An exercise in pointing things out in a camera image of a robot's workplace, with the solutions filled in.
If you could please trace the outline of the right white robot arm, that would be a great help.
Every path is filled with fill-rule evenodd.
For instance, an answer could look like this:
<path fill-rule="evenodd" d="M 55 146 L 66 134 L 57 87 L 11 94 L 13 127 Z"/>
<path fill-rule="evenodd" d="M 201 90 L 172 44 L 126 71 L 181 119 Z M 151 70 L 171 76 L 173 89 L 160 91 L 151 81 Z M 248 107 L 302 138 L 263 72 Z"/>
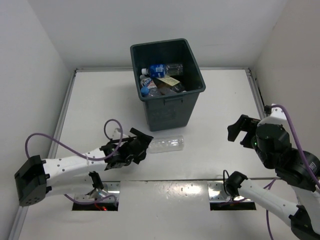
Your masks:
<path fill-rule="evenodd" d="M 230 142 L 234 142 L 240 132 L 246 133 L 240 144 L 253 149 L 263 166 L 275 171 L 276 177 L 293 189 L 297 202 L 278 197 L 239 171 L 223 181 L 225 193 L 232 199 L 244 197 L 254 201 L 281 219 L 299 240 L 318 240 L 320 191 L 310 174 L 320 176 L 320 160 L 308 151 L 301 156 L 282 124 L 261 124 L 259 119 L 242 114 L 227 131 Z"/>

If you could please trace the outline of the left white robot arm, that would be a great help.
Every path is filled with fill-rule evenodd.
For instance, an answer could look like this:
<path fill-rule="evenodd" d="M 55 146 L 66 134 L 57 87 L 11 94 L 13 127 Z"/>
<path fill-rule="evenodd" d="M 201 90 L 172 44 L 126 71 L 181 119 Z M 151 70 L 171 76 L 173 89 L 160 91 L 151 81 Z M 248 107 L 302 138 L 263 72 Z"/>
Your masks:
<path fill-rule="evenodd" d="M 29 207 L 45 197 L 73 193 L 103 201 L 105 197 L 98 195 L 104 189 L 99 173 L 139 164 L 146 158 L 152 140 L 135 128 L 129 135 L 115 128 L 106 145 L 82 155 L 54 159 L 31 156 L 14 175 L 19 206 Z"/>

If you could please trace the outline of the clear bottle white cap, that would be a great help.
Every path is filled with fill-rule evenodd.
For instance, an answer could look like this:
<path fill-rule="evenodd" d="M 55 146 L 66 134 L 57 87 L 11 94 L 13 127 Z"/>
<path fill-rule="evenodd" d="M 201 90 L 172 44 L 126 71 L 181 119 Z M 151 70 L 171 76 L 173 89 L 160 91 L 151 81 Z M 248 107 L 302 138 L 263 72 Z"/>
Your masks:
<path fill-rule="evenodd" d="M 182 151 L 185 146 L 182 135 L 154 138 L 147 149 L 150 154 Z"/>

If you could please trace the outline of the small clear blue label bottle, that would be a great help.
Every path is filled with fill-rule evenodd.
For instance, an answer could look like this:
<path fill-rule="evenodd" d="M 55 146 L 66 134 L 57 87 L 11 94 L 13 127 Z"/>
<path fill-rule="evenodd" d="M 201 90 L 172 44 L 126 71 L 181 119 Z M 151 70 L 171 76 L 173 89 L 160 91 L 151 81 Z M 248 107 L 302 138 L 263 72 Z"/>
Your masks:
<path fill-rule="evenodd" d="M 181 63 L 159 63 L 152 64 L 148 68 L 142 68 L 141 74 L 151 78 L 164 78 L 166 76 L 181 76 L 184 74 L 184 67 Z"/>

